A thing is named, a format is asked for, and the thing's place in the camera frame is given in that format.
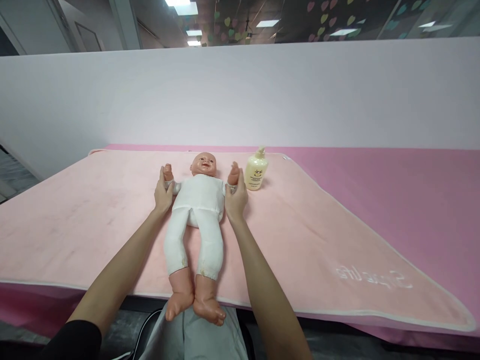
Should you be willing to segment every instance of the doll foot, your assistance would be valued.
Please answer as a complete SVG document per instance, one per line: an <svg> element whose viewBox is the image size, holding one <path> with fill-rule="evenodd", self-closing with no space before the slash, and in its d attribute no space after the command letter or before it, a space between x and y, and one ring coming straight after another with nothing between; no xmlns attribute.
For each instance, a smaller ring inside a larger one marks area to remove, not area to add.
<svg viewBox="0 0 480 360"><path fill-rule="evenodd" d="M224 324L225 317L227 314L222 310L217 300L214 298L208 300L197 300L193 301L193 311L195 314L204 318L208 322L222 326Z"/></svg>
<svg viewBox="0 0 480 360"><path fill-rule="evenodd" d="M194 302L192 293L174 292L166 304L165 319L172 321L178 314L187 310Z"/></svg>

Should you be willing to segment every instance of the bottle label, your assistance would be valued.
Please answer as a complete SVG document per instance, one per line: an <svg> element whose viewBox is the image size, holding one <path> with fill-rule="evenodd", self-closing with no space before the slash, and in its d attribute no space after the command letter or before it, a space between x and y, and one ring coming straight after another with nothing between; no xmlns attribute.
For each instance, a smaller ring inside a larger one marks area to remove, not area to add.
<svg viewBox="0 0 480 360"><path fill-rule="evenodd" d="M263 170L255 169L253 176L250 176L250 179L248 180L248 185L250 185L252 188L258 188L262 182L263 174Z"/></svg>

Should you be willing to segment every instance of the black sleeve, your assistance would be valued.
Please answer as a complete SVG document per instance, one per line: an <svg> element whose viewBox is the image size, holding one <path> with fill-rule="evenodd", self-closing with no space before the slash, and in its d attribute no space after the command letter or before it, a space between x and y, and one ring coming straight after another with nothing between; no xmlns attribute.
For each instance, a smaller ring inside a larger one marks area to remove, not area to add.
<svg viewBox="0 0 480 360"><path fill-rule="evenodd" d="M96 360L102 333L97 325L85 321L67 322L41 351L37 360Z"/></svg>

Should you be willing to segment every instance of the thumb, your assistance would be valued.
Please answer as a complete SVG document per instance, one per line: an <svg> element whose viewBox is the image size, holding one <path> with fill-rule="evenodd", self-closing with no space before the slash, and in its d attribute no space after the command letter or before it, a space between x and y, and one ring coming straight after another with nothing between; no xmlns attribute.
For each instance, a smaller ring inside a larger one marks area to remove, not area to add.
<svg viewBox="0 0 480 360"><path fill-rule="evenodd" d="M168 195L172 195L174 193L174 182L173 181L168 185L168 189L167 189L166 193Z"/></svg>
<svg viewBox="0 0 480 360"><path fill-rule="evenodd" d="M231 196L232 196L232 191L230 190L230 186L225 184L225 198L230 199Z"/></svg>

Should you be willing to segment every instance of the doll leg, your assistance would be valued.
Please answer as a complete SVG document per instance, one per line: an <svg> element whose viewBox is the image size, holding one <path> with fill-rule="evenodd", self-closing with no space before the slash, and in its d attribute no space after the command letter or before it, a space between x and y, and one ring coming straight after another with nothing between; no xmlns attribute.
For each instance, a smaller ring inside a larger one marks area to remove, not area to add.
<svg viewBox="0 0 480 360"><path fill-rule="evenodd" d="M224 260L224 240L220 231L219 215L202 209L193 209L193 213L201 236L193 311L210 323L222 326L227 315L216 300L217 277Z"/></svg>
<svg viewBox="0 0 480 360"><path fill-rule="evenodd" d="M165 313L167 321L172 321L194 302L192 279L184 246L184 234L189 213L188 207L178 208L171 212L163 243L168 280L173 292L167 303Z"/></svg>

